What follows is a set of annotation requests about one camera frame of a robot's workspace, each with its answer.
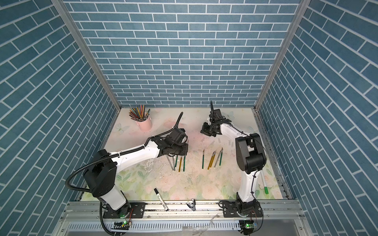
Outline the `silver carving knife capped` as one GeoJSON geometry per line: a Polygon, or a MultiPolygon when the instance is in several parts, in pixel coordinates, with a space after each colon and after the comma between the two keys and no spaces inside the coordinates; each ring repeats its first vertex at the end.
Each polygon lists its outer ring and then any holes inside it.
{"type": "Polygon", "coordinates": [[[218,154],[218,156],[217,156],[217,158],[216,158],[216,160],[215,160],[215,163],[214,163],[214,166],[213,166],[214,168],[217,166],[221,154],[222,154],[222,149],[221,149],[221,151],[219,152],[219,154],[218,154]]]}

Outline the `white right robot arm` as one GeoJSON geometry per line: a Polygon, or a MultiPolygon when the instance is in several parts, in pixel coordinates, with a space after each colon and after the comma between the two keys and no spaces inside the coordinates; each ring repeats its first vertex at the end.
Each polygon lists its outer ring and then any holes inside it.
{"type": "Polygon", "coordinates": [[[222,115],[220,109],[214,108],[211,108],[209,119],[203,124],[201,133],[210,137],[225,135],[235,141],[237,165],[243,172],[235,203],[239,212],[256,207],[256,179],[267,162],[260,135],[241,131],[222,115]]]}

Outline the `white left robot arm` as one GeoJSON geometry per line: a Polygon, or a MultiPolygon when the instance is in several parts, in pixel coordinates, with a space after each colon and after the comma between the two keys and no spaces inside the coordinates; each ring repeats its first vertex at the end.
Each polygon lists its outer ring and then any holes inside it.
{"type": "Polygon", "coordinates": [[[188,152],[188,136],[183,128],[174,128],[166,136],[153,136],[146,143],[120,152],[98,151],[91,165],[83,170],[83,177],[93,197],[119,210],[127,202],[115,185],[117,174],[129,167],[161,156],[184,156],[188,152]]]}

